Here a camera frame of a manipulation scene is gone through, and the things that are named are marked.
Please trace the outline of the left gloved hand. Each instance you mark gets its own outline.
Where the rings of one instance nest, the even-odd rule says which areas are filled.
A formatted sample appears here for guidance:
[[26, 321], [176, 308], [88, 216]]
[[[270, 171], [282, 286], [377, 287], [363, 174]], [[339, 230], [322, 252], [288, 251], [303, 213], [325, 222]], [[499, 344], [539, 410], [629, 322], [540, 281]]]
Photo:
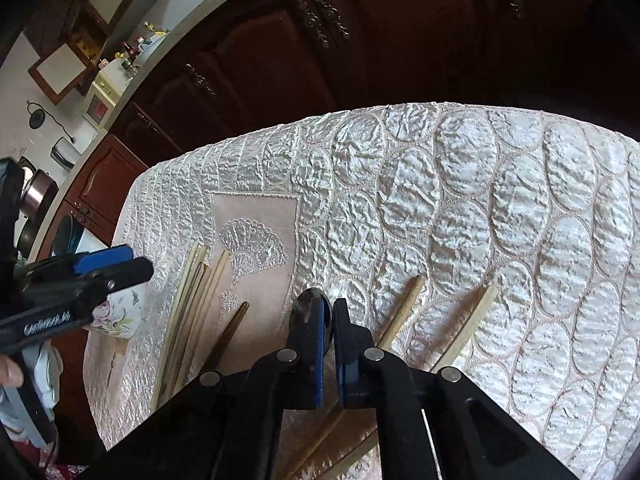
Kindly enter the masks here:
[[13, 441], [45, 448], [56, 435], [53, 409], [60, 400], [62, 358], [47, 340], [11, 359], [1, 386], [2, 425]]

